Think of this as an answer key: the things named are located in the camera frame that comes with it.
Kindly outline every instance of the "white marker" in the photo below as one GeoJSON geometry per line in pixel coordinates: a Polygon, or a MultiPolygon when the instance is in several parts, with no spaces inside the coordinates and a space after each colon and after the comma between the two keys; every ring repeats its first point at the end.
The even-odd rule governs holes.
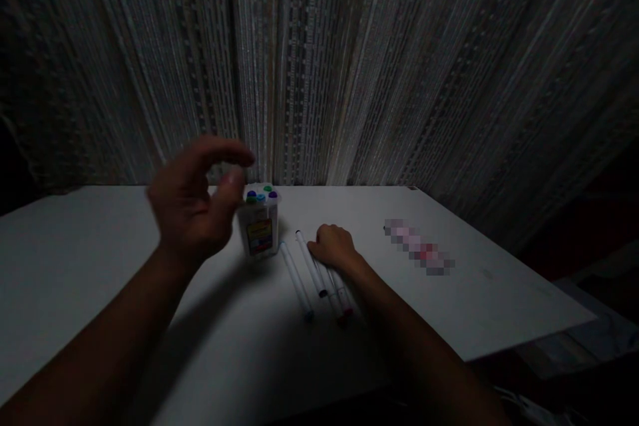
{"type": "Polygon", "coordinates": [[[344,282],[341,280],[341,276],[339,275],[339,273],[337,273],[335,270],[328,270],[328,272],[331,275],[333,284],[335,284],[339,303],[341,304],[341,310],[344,312],[344,316],[350,316],[351,314],[353,314],[353,307],[351,306],[351,302],[348,300],[348,294],[346,293],[344,282]]]}
{"type": "Polygon", "coordinates": [[[320,272],[313,261],[313,257],[311,253],[308,251],[308,246],[306,246],[306,240],[304,240],[304,235],[301,231],[295,232],[295,237],[298,239],[298,244],[300,245],[300,249],[302,250],[302,255],[304,255],[304,261],[306,262],[306,266],[308,267],[308,271],[311,274],[311,278],[313,278],[313,283],[315,284],[315,288],[318,291],[318,295],[320,298],[323,298],[327,295],[326,287],[324,286],[324,281],[322,281],[320,272]]]}
{"type": "Polygon", "coordinates": [[[280,251],[282,252],[284,262],[286,263],[286,268],[288,268],[288,273],[291,276],[291,280],[293,281],[295,293],[298,294],[300,306],[304,311],[304,321],[310,322],[313,320],[313,316],[315,313],[313,313],[313,308],[311,308],[311,304],[308,301],[308,296],[306,296],[306,290],[304,289],[304,285],[302,284],[302,279],[300,278],[298,269],[295,267],[295,263],[293,261],[293,258],[291,257],[291,253],[288,251],[286,243],[280,243],[280,251]]]}
{"type": "Polygon", "coordinates": [[[333,280],[328,273],[328,269],[324,265],[324,263],[315,260],[318,265],[319,274],[322,278],[325,278],[326,289],[328,290],[328,301],[331,304],[331,309],[333,310],[333,314],[335,315],[335,319],[337,320],[337,324],[345,325],[346,324],[346,316],[342,311],[341,305],[339,303],[339,298],[337,297],[337,291],[335,290],[335,286],[333,285],[333,280]]]}

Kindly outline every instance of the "label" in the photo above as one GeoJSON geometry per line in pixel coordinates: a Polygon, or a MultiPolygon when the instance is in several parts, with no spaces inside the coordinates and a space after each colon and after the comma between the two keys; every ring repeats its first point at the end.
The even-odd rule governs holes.
{"type": "Polygon", "coordinates": [[[246,227],[246,235],[251,256],[273,248],[273,227],[270,218],[251,223],[246,227]]]}

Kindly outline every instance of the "plastic container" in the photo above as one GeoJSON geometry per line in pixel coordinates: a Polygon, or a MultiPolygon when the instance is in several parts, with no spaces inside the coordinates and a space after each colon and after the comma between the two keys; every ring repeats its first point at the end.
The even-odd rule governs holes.
{"type": "Polygon", "coordinates": [[[247,189],[237,215],[244,254],[259,261],[278,253],[278,204],[282,197],[270,183],[253,183],[247,189]]]}

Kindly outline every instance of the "tabletop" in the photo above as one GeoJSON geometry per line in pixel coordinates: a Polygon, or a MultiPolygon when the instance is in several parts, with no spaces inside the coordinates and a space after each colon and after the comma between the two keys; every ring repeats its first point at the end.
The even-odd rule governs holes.
{"type": "MultiPolygon", "coordinates": [[[[136,394],[131,424],[262,424],[388,384],[352,294],[335,323],[295,239],[349,230],[375,271],[465,360],[595,316],[419,190],[279,186],[280,239],[315,310],[306,324],[281,255],[247,265],[235,231],[187,289],[136,394]],[[454,260],[436,276],[386,235],[415,228],[454,260]]],[[[0,403],[86,325],[158,240],[144,188],[91,186],[0,218],[0,403]]]]}

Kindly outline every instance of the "hand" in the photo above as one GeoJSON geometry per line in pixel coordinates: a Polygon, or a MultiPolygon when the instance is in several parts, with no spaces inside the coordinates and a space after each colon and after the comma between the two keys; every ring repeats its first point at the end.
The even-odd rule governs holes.
{"type": "Polygon", "coordinates": [[[209,196],[206,173],[221,161],[251,166],[255,157],[238,140],[204,135],[164,166],[146,191],[160,229],[158,249],[195,269],[229,241],[244,194],[244,173],[234,166],[209,196]]]}
{"type": "Polygon", "coordinates": [[[308,250],[324,264],[348,274],[364,263],[353,245],[351,234],[336,225],[323,224],[318,228],[317,242],[308,242],[308,250]]]}

